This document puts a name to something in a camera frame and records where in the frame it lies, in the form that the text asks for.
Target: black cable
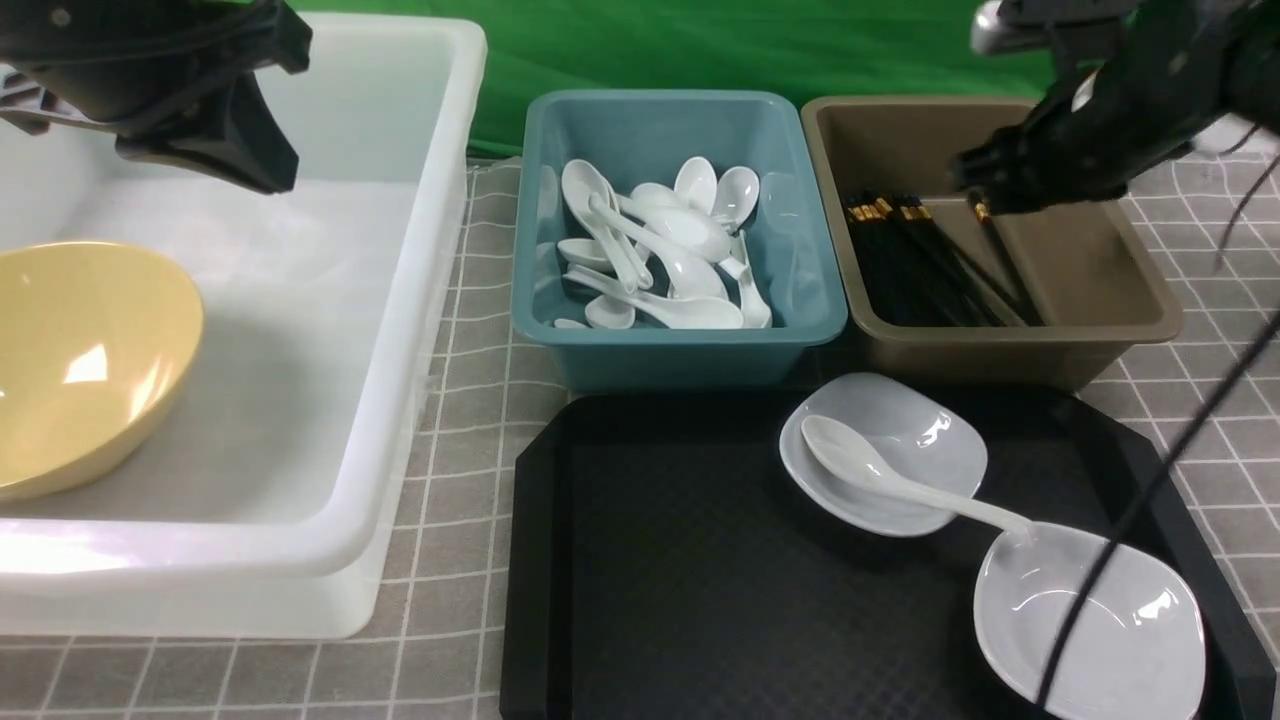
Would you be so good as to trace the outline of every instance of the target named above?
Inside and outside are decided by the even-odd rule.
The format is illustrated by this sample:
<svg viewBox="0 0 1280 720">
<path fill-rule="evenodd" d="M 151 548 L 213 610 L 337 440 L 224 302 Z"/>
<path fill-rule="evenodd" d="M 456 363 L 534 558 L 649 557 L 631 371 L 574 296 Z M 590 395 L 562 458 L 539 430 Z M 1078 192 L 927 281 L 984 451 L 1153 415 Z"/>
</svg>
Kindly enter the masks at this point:
<svg viewBox="0 0 1280 720">
<path fill-rule="evenodd" d="M 278 5 L 279 0 L 253 0 L 236 13 L 182 32 L 96 45 L 41 47 L 27 53 L 4 51 L 0 60 L 8 64 L 73 65 L 187 54 L 233 37 L 259 20 L 270 19 Z"/>
<path fill-rule="evenodd" d="M 1212 395 L 1196 411 L 1196 416 L 1183 432 L 1174 441 L 1172 447 L 1169 450 L 1169 455 L 1165 456 L 1164 462 L 1161 462 L 1160 470 L 1156 477 L 1147 483 L 1147 487 L 1142 489 L 1138 497 L 1133 498 L 1120 520 L 1111 527 L 1111 537 L 1107 539 L 1107 544 L 1098 553 L 1098 557 L 1093 561 L 1093 566 L 1089 568 L 1088 575 L 1084 577 L 1084 582 L 1080 584 L 1079 592 L 1076 592 L 1075 598 L 1071 601 L 1071 607 L 1066 611 L 1066 618 L 1062 620 L 1062 626 L 1057 630 L 1057 638 L 1053 639 L 1053 650 L 1048 653 L 1048 662 L 1044 665 L 1044 675 L 1041 679 L 1039 693 L 1036 697 L 1036 707 L 1044 710 L 1048 703 L 1048 693 L 1053 688 L 1053 678 L 1057 675 L 1057 666 L 1062 661 L 1062 651 L 1066 648 L 1066 642 L 1071 637 L 1071 630 L 1075 629 L 1075 621 L 1080 616 L 1080 611 L 1084 610 L 1084 603 L 1088 602 L 1089 593 L 1098 584 L 1098 579 L 1102 578 L 1102 571 L 1106 570 L 1107 562 L 1111 561 L 1111 556 L 1115 555 L 1116 548 L 1120 547 L 1120 539 L 1129 534 L 1133 529 L 1134 523 L 1138 521 L 1138 516 L 1143 510 L 1151 503 L 1151 500 L 1156 497 L 1156 492 L 1160 491 L 1172 474 L 1174 465 L 1183 457 L 1187 448 L 1190 447 L 1192 441 L 1199 433 L 1204 423 L 1208 421 L 1210 416 L 1226 401 L 1226 396 L 1235 388 L 1235 386 L 1244 377 L 1244 373 L 1253 366 L 1253 364 L 1262 355 L 1262 351 L 1267 348 L 1267 343 L 1275 337 L 1276 332 L 1280 332 L 1280 310 L 1272 313 L 1271 319 L 1267 320 L 1265 328 L 1258 332 L 1253 342 L 1244 351 L 1243 355 L 1231 365 L 1231 369 L 1226 375 L 1219 380 L 1217 387 L 1213 388 Z"/>
<path fill-rule="evenodd" d="M 1219 152 L 1219 155 L 1230 155 L 1230 154 L 1238 151 L 1239 149 L 1244 147 L 1244 143 L 1248 142 L 1249 138 L 1252 138 L 1253 135 L 1257 133 L 1260 129 L 1262 129 L 1262 124 L 1261 123 L 1253 126 L 1252 128 L 1249 128 L 1249 132 L 1244 133 L 1244 137 L 1242 137 L 1239 141 L 1236 141 L 1235 145 L 1233 145 L 1233 146 L 1228 147 L 1226 150 Z"/>
<path fill-rule="evenodd" d="M 1253 186 L 1244 193 L 1244 199 L 1240 200 L 1240 204 L 1231 211 L 1231 219 L 1226 222 L 1226 229 L 1222 231 L 1222 238 L 1217 241 L 1217 254 L 1213 255 L 1215 270 L 1222 269 L 1222 260 L 1226 259 L 1226 246 L 1231 240 L 1231 231 L 1235 229 L 1235 224 L 1240 222 L 1240 215 L 1244 214 L 1244 206 L 1249 204 L 1249 200 L 1253 200 L 1254 195 L 1258 193 L 1262 183 L 1267 182 L 1267 178 L 1270 178 L 1271 173 L 1275 172 L 1276 165 L 1280 165 L 1280 155 L 1276 155 L 1275 159 L 1271 160 L 1271 164 L 1267 165 L 1267 169 L 1262 170 L 1262 174 L 1258 176 L 1258 179 L 1253 181 Z"/>
</svg>

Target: white spoon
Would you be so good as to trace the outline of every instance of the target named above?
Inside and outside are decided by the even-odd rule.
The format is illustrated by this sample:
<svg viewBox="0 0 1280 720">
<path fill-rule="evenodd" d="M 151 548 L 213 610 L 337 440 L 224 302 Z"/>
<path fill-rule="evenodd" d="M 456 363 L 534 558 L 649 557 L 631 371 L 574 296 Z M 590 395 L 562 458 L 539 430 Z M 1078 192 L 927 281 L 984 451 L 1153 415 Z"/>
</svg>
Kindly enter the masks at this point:
<svg viewBox="0 0 1280 720">
<path fill-rule="evenodd" d="M 694 255 L 681 245 L 641 228 L 623 218 L 620 213 L 614 213 L 611 208 L 605 208 L 599 195 L 591 195 L 588 206 L 611 228 L 618 229 L 658 256 L 662 265 L 667 268 L 667 277 L 671 278 L 671 287 L 675 291 L 672 297 L 719 297 L 728 300 L 728 291 L 724 290 L 724 282 L 721 281 L 719 273 L 707 260 Z"/>
<path fill-rule="evenodd" d="M 755 170 L 741 165 L 730 168 L 724 170 L 716 184 L 712 219 L 723 225 L 730 234 L 733 234 L 755 211 L 755 204 L 759 199 L 760 178 L 756 177 Z"/>
<path fill-rule="evenodd" d="M 685 160 L 676 173 L 676 195 L 685 205 L 704 215 L 710 215 L 716 205 L 716 168 L 707 158 Z"/>
<path fill-rule="evenodd" d="M 722 270 L 737 282 L 739 306 L 742 309 L 742 318 L 746 328 L 772 328 L 773 310 L 760 295 L 760 288 L 755 286 L 755 273 L 751 272 L 751 261 L 746 256 L 746 233 L 740 231 L 731 238 L 730 256 L 719 261 Z"/>
<path fill-rule="evenodd" d="M 600 273 L 612 273 L 613 264 L 604 255 L 600 243 L 589 237 L 566 237 L 556 243 L 556 250 L 572 265 L 582 265 Z"/>
<path fill-rule="evenodd" d="M 579 265 L 570 265 L 564 279 L 621 300 L 668 328 L 740 329 L 742 327 L 742 311 L 728 300 L 718 297 L 671 300 L 650 292 L 627 293 L 618 281 Z"/>
<path fill-rule="evenodd" d="M 600 331 L 625 331 L 636 324 L 636 309 L 602 295 L 586 304 L 586 324 Z"/>
<path fill-rule="evenodd" d="M 655 182 L 643 182 L 631 191 L 631 200 L 662 208 L 687 208 L 676 191 Z"/>
<path fill-rule="evenodd" d="M 608 197 L 605 197 L 609 201 L 609 209 L 617 213 L 618 193 L 613 192 L 613 187 L 609 186 L 608 182 L 605 182 L 605 187 L 608 187 L 609 190 L 609 195 Z M 650 287 L 653 287 L 653 273 L 649 272 L 648 266 L 649 252 L 641 255 L 640 249 L 637 249 L 635 243 L 628 241 L 627 237 L 618 231 L 613 231 L 613 238 L 617 240 L 618 243 L 622 246 L 622 254 L 627 256 L 627 260 L 631 263 L 632 266 L 635 266 L 636 274 L 640 275 L 640 288 L 649 290 Z"/>
<path fill-rule="evenodd" d="M 840 420 L 809 415 L 800 423 L 800 432 L 818 462 L 859 489 L 956 512 L 1007 533 L 1030 532 L 1032 521 L 1016 512 L 904 478 L 861 433 Z"/>
<path fill-rule="evenodd" d="M 586 160 L 570 160 L 561 173 L 561 190 L 568 211 L 600 243 L 600 249 L 609 264 L 613 265 L 613 272 L 617 273 L 623 290 L 635 292 L 640 287 L 640 274 L 636 266 L 627 258 L 622 243 L 613 236 L 613 231 L 588 208 L 588 200 L 593 192 L 603 195 L 611 192 L 608 181 Z"/>
<path fill-rule="evenodd" d="M 728 258 L 728 233 L 698 210 L 649 205 L 622 195 L 618 196 L 618 206 L 623 213 L 644 220 L 658 234 L 684 245 L 708 263 L 719 263 Z"/>
</svg>

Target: green backdrop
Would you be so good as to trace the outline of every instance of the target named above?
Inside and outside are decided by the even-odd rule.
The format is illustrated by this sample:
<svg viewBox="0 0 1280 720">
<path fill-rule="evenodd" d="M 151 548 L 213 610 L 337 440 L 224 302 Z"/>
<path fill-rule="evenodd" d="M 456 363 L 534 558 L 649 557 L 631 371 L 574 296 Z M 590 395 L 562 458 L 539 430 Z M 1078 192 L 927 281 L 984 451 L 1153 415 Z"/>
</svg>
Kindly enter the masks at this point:
<svg viewBox="0 0 1280 720">
<path fill-rule="evenodd" d="M 520 150 L 529 102 L 571 87 L 1038 96 L 1041 54 L 975 58 L 979 0 L 293 0 L 300 10 L 467 18 L 489 37 L 472 147 Z"/>
</svg>

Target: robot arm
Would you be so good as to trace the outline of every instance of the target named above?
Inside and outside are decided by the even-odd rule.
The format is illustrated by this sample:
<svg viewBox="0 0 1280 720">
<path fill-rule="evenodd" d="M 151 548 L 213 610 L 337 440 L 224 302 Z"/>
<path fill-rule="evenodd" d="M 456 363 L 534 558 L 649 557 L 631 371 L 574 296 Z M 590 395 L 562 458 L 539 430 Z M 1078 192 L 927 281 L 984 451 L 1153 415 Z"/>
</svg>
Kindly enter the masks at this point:
<svg viewBox="0 0 1280 720">
<path fill-rule="evenodd" d="M 1147 0 L 1117 32 L 1120 17 L 1002 24 L 993 5 L 1011 1 L 979 10 L 975 49 L 1048 45 L 1059 78 L 1025 120 L 997 129 L 952 164 L 954 184 L 980 191 L 995 213 L 1120 197 L 1130 179 L 1187 154 L 1196 135 L 1226 113 L 1280 129 L 1280 4 Z M 1041 0 L 1073 8 L 1069 0 Z M 1103 4 L 1103 12 L 1128 10 Z M 1110 56 L 1096 69 L 1080 67 L 1073 37 L 1089 37 L 1087 53 Z"/>
<path fill-rule="evenodd" d="M 262 193 L 293 188 L 298 156 L 253 70 L 307 69 L 311 28 L 283 0 L 0 0 L 0 119 L 116 136 L 134 161 Z"/>
</svg>

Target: chopstick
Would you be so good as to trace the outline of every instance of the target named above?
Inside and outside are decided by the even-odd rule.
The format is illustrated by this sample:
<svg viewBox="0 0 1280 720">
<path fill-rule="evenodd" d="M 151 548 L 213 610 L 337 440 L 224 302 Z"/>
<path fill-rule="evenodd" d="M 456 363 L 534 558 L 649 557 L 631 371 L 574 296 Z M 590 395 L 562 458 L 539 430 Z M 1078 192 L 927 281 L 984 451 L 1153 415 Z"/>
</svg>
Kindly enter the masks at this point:
<svg viewBox="0 0 1280 720">
<path fill-rule="evenodd" d="M 950 322 L 946 309 L 928 293 L 915 268 L 901 259 L 901 238 L 873 205 L 846 199 L 846 219 L 856 238 L 863 284 L 872 309 L 884 322 L 900 327 L 932 327 Z"/>
<path fill-rule="evenodd" d="M 1014 283 L 1014 292 L 1016 292 L 1021 300 L 1018 306 L 1021 307 L 1023 311 L 1019 313 L 1019 315 L 1027 322 L 1028 325 L 1044 327 L 1044 318 L 1042 318 L 1039 310 L 1036 309 L 1036 302 L 1032 301 L 1030 290 L 1023 281 L 1023 275 L 1018 272 L 1018 266 L 1014 265 L 1014 258 L 1009 254 L 1009 246 L 1005 245 L 1005 238 L 1000 236 L 1000 229 L 996 228 L 996 220 L 987 209 L 987 204 L 983 202 L 982 197 L 977 192 L 970 192 L 969 208 L 973 210 L 974 217 L 978 218 L 978 224 L 982 225 L 982 232 L 986 233 L 987 242 L 991 243 L 992 249 L 995 249 L 996 259 L 1000 261 L 1001 268 L 1004 268 L 1005 274 L 1009 275 L 1009 281 Z"/>
<path fill-rule="evenodd" d="M 934 272 L 947 281 L 942 287 L 927 288 L 925 292 L 929 297 L 937 297 L 940 293 L 946 295 L 950 300 L 948 305 L 961 309 L 960 311 L 966 316 L 961 322 L 954 323 L 955 327 L 1004 325 L 1000 316 L 983 302 L 973 278 L 960 268 L 950 252 L 943 251 L 937 238 L 932 237 L 946 236 L 946 233 L 937 227 L 928 211 L 923 206 L 913 208 L 900 200 L 895 197 L 895 202 L 891 204 L 884 197 L 877 196 L 874 201 L 877 208 L 888 213 L 902 233 L 911 240 L 916 256 L 932 265 Z"/>
<path fill-rule="evenodd" d="M 909 201 L 915 208 L 919 208 L 925 217 L 932 218 L 928 208 L 925 208 L 923 202 L 920 202 L 919 197 L 911 196 L 909 197 Z M 965 264 L 965 266 L 969 269 L 970 273 L 974 274 L 974 277 L 982 281 L 982 284 L 987 286 L 987 290 L 989 290 L 991 293 L 995 295 L 996 299 L 1005 305 L 1005 309 L 1010 314 L 1021 320 L 1024 325 L 1029 327 L 1032 324 L 1028 320 L 1028 318 L 1023 315 L 1024 310 L 1021 304 L 1018 300 L 1015 300 L 1014 296 L 1011 296 L 1007 290 L 1005 290 L 1005 287 L 1000 283 L 1000 281 L 997 281 L 991 273 L 988 273 L 986 268 L 979 265 L 978 261 L 974 260 L 973 255 L 969 255 L 969 252 L 965 251 L 964 247 L 960 247 L 960 243 L 952 240 L 951 236 L 948 236 L 947 233 L 942 232 L 941 228 L 938 228 L 938 237 L 942 238 L 942 241 L 946 242 L 948 247 L 951 247 L 951 251 L 955 254 L 955 256 L 959 258 L 960 261 Z"/>
</svg>

